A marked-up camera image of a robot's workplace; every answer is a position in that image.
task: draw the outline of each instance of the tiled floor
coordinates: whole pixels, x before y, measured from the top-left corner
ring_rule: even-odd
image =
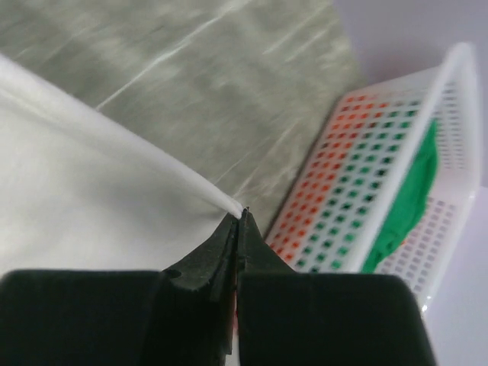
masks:
[[[330,0],[3,0],[0,52],[249,205],[262,230],[361,83]]]

